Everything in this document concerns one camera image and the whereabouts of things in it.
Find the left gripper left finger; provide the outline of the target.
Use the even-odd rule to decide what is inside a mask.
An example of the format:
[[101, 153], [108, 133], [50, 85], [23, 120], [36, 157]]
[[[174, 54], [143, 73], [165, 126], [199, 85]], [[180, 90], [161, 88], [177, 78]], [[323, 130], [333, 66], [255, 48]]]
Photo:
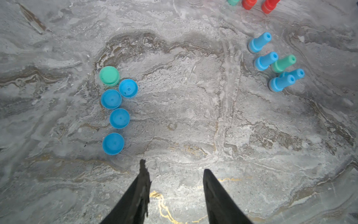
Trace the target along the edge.
[[148, 216], [150, 202], [150, 174], [145, 167], [145, 160], [140, 160], [139, 174], [128, 190], [104, 218], [102, 224], [142, 224]]

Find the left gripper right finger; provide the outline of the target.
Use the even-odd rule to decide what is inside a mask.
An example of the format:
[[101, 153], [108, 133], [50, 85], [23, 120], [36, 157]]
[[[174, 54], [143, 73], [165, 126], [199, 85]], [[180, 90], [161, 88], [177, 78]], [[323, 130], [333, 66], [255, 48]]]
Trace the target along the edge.
[[209, 169], [204, 170], [203, 187], [210, 224], [252, 224]]

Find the red stamp body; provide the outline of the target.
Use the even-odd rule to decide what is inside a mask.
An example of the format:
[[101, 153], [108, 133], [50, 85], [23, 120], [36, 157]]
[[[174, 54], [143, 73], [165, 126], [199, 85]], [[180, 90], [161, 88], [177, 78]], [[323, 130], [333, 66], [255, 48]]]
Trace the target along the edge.
[[265, 0], [262, 4], [262, 11], [265, 14], [270, 14], [277, 6], [280, 0]]
[[256, 3], [257, 3], [257, 0], [242, 0], [242, 6], [246, 10], [251, 10]]

